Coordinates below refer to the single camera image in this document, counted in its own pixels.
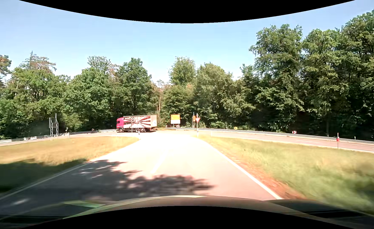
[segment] guardrail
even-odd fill
[[[197,130],[197,128],[178,128],[178,127],[169,127],[166,129],[168,130]],[[282,137],[314,138],[314,139],[327,140],[327,141],[336,140],[336,137],[325,137],[325,136],[306,135],[306,134],[277,133],[277,132],[254,131],[254,130],[230,130],[230,129],[213,129],[213,128],[199,128],[198,130],[209,131],[209,132],[248,133],[248,134],[273,135],[273,136],[282,136]],[[340,140],[342,142],[374,144],[374,141],[363,141],[363,140],[354,140],[354,139],[347,139],[347,138],[340,138]]]
[[[70,133],[61,133],[58,136],[68,136],[68,135],[76,135],[76,134],[95,134],[95,133],[108,133],[108,132],[115,132],[116,129],[109,129],[109,130],[94,130],[94,131],[81,131],[81,132],[70,132]],[[42,139],[42,138],[50,138],[50,135],[42,135],[42,136],[33,136],[33,137],[24,137],[24,138],[14,138],[14,139],[5,139],[0,140],[0,144],[10,143],[10,142],[17,142],[17,141],[29,141],[35,139]]]

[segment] truck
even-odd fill
[[[156,115],[123,116],[116,120],[116,132],[147,132],[157,127]]]

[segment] sky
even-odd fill
[[[300,25],[303,35],[313,29],[341,28],[350,19],[374,9],[374,0],[354,0],[331,7],[282,16],[205,24],[153,23],[103,18],[0,0],[0,54],[11,69],[31,51],[56,63],[57,75],[75,76],[88,67],[89,56],[105,56],[115,64],[140,58],[152,80],[167,81],[176,56],[197,66],[213,63],[240,77],[242,64],[254,63],[249,52],[256,33],[271,25]]]

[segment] road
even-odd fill
[[[195,131],[188,131],[188,130],[178,130],[172,131],[173,134],[185,134],[185,135],[195,135]],[[295,143],[295,144],[303,144],[303,145],[315,145],[321,147],[331,147],[337,148],[336,139],[333,138],[330,141],[321,140],[316,138],[304,138],[304,137],[285,137],[285,136],[276,136],[276,135],[261,135],[261,134],[246,134],[246,133],[228,133],[228,132],[208,132],[208,131],[200,131],[199,134],[206,134],[211,135],[213,137],[225,137],[225,138],[243,138],[243,139],[256,139],[256,140],[263,140],[263,141],[273,141],[273,142],[282,142],[282,143]],[[362,152],[371,152],[374,153],[374,144],[372,143],[354,143],[354,142],[347,142],[345,140],[340,139],[338,143],[338,147],[341,149],[349,149],[349,150],[356,150]]]
[[[209,144],[188,134],[163,131],[141,133],[134,144],[5,196],[0,199],[0,215],[69,200],[177,194],[279,198]]]
[[[196,135],[195,131],[157,131],[157,133],[167,132],[168,134],[177,134],[177,135]],[[200,134],[211,134],[213,137],[228,137],[228,138],[244,138],[244,139],[257,139],[263,141],[275,141],[275,142],[283,142],[283,143],[295,143],[295,144],[303,144],[303,145],[315,145],[321,147],[332,147],[337,148],[337,142],[335,138],[332,140],[322,140],[316,138],[304,138],[304,137],[285,137],[285,136],[276,136],[276,135],[261,135],[261,134],[246,134],[246,133],[228,133],[228,132],[208,132],[208,131],[200,131]],[[132,136],[131,133],[95,133],[95,134],[78,134],[72,135],[71,138],[76,137],[97,137],[97,136]],[[28,143],[34,141],[46,141],[49,140],[48,138],[43,139],[35,139],[29,141],[19,141],[19,142],[11,142],[11,143],[3,143],[0,146],[4,145],[15,145],[21,143]],[[362,152],[371,152],[374,153],[374,143],[355,143],[355,142],[347,142],[346,140],[340,139],[338,143],[338,147],[341,149],[350,149]]]

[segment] grass verge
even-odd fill
[[[238,138],[199,138],[309,199],[374,214],[374,154]]]
[[[0,193],[137,141],[135,137],[86,137],[0,146]]]

